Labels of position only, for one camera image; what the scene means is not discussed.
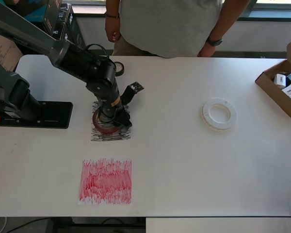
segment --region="paper sheet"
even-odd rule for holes
[[[92,111],[93,113],[96,111],[96,109],[99,107],[99,103],[97,101],[93,102],[93,108]],[[124,106],[126,112],[129,113],[129,108],[127,105]],[[92,139],[91,141],[97,141],[97,142],[102,142],[102,141],[116,141],[116,140],[126,140],[130,139],[130,128],[126,129],[120,129],[119,131],[113,133],[113,134],[102,134],[98,132],[98,130],[94,127],[92,123]]]
[[[131,159],[84,160],[78,204],[130,204],[131,169]]]

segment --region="white tape roll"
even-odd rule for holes
[[[221,105],[221,106],[226,107],[226,109],[229,111],[229,119],[227,122],[224,122],[224,123],[217,122],[210,116],[210,109],[214,105]],[[217,130],[230,129],[235,124],[236,118],[237,118],[236,111],[233,105],[223,99],[212,99],[212,100],[207,101],[203,106],[202,117],[203,117],[203,120],[209,126]]]

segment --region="human arm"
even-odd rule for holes
[[[225,0],[219,15],[219,19],[212,29],[209,35],[209,39],[212,41],[218,41],[222,39],[223,35],[230,29],[230,27],[236,22],[238,17],[247,7],[249,1],[250,0]],[[206,42],[198,56],[211,57],[214,52],[215,47]]]
[[[106,0],[106,13],[114,17],[119,16],[119,4],[120,0]],[[120,26],[120,18],[106,16],[105,31],[109,41],[115,42],[121,37]]]

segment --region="bracelet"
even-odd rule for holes
[[[107,12],[106,12],[106,13],[105,13],[105,17],[116,18],[116,19],[118,19],[118,18],[120,18],[120,15],[118,15],[118,16],[111,16],[111,15],[107,14]]]

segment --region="khaki pants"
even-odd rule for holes
[[[128,43],[122,36],[114,44],[112,56],[155,56]]]

